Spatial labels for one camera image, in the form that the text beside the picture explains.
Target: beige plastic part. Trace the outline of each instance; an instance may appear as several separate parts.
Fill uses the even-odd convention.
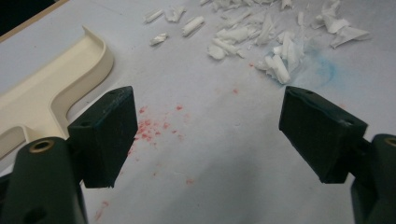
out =
[[[106,43],[83,29],[74,46],[0,95],[0,158],[23,141],[66,139],[67,111],[110,72],[114,59]]]

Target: gray work surface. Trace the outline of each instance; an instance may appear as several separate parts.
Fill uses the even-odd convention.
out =
[[[299,31],[323,1],[277,1],[276,32]],[[179,23],[164,16],[143,23],[155,8],[184,6]],[[340,18],[372,39],[332,49],[325,28],[305,35],[305,57],[288,85],[315,91],[369,124],[365,138],[396,134],[396,1],[344,0]],[[228,11],[237,15],[243,8]],[[106,91],[131,85],[140,131],[114,189],[84,189],[90,223],[337,223],[354,222],[349,188],[322,185],[277,128],[285,86],[254,68],[276,41],[241,49],[245,59],[206,54],[222,10],[199,0],[70,0],[0,44],[0,92],[33,74],[83,36],[101,36],[114,54],[108,78],[70,110],[75,119]],[[183,37],[194,16],[205,25]],[[151,47],[160,33],[169,38]]]

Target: white table surface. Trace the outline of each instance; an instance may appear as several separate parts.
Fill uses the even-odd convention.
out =
[[[252,10],[271,12],[278,33],[297,32],[298,11],[309,23],[323,1],[293,2],[282,12],[278,2]],[[164,17],[143,23],[147,12],[171,6],[187,8],[180,23]],[[340,17],[373,38],[331,49],[333,35],[308,27],[303,64],[291,74],[291,86],[315,91],[367,122],[367,140],[396,134],[395,9],[391,0],[342,1]],[[70,0],[0,43],[0,92],[69,48],[85,25],[107,42],[115,64],[68,117],[106,91],[131,85],[136,110],[144,110],[138,120],[147,123],[115,188],[84,189],[90,223],[353,223],[353,176],[344,185],[319,182],[277,128],[285,86],[250,66],[275,40],[251,50],[251,41],[244,42],[246,59],[217,62],[206,54],[221,13],[198,0]],[[205,25],[182,37],[194,16],[204,16]],[[170,38],[150,47],[163,32]]]

